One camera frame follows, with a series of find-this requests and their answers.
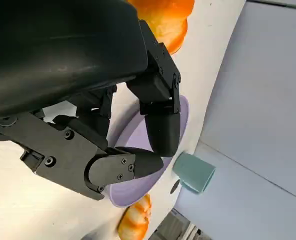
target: orange fruit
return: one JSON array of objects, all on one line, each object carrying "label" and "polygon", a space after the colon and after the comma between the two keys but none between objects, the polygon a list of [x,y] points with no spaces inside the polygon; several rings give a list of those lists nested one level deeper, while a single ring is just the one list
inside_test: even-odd
[{"label": "orange fruit", "polygon": [[184,42],[188,29],[187,17],[195,0],[128,0],[145,20],[156,39],[174,54]]}]

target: lavender plate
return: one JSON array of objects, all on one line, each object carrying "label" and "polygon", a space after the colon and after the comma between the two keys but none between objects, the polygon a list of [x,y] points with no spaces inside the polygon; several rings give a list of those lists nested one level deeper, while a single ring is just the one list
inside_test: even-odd
[{"label": "lavender plate", "polygon": [[[180,106],[181,141],[186,129],[189,115],[189,104],[184,96],[180,96]],[[152,151],[147,136],[144,116],[140,115],[140,113],[138,112],[133,117],[133,119],[129,122],[129,124],[125,127],[125,129],[119,136],[115,146],[134,147]],[[112,204],[119,208],[125,208],[137,202],[144,195],[146,195],[162,176],[162,174],[172,161],[172,158],[164,157],[162,160],[163,168],[158,172],[142,178],[107,185],[106,192],[108,192]]]}]

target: screw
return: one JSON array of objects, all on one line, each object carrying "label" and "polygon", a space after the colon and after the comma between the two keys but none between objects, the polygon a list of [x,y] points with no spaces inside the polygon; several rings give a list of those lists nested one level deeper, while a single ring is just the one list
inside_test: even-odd
[{"label": "screw", "polygon": [[133,164],[130,164],[129,166],[128,166],[128,171],[129,172],[132,172],[134,170],[134,165]]},{"label": "screw", "polygon": [[123,179],[123,175],[122,175],[122,174],[118,174],[117,179],[118,179],[118,180]]},{"label": "screw", "polygon": [[49,156],[45,159],[44,165],[48,168],[53,167],[56,164],[56,159],[53,156]]},{"label": "screw", "polygon": [[99,187],[97,188],[97,191],[101,193],[104,189],[105,189],[104,186],[99,186]]},{"label": "screw", "polygon": [[64,132],[64,138],[67,140],[71,140],[74,138],[74,132],[70,129]]},{"label": "screw", "polygon": [[0,119],[0,127],[11,127],[16,123],[16,121],[17,121],[16,116],[5,117],[3,119]]}]

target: white table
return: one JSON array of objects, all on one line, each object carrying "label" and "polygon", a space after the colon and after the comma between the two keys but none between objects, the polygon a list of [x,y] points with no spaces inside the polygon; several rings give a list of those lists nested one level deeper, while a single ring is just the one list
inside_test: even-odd
[{"label": "white table", "polygon": [[[193,153],[224,53],[245,0],[196,0],[188,19],[188,34],[173,57],[181,73],[180,93],[189,101],[190,116],[178,152],[158,183],[150,191],[152,216],[146,239],[174,206],[179,188],[172,165],[182,151]],[[114,95],[111,139],[136,98],[124,84]],[[101,240],[118,239],[116,226],[124,209],[109,199],[94,201],[34,175],[19,157],[22,149],[0,142],[0,239],[79,240],[100,231]]]}]

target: green mug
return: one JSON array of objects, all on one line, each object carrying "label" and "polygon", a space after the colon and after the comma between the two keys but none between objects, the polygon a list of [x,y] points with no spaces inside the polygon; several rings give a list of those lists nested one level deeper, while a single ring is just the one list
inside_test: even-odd
[{"label": "green mug", "polygon": [[198,157],[183,152],[176,160],[172,170],[180,178],[181,185],[194,194],[207,188],[216,167]]}]

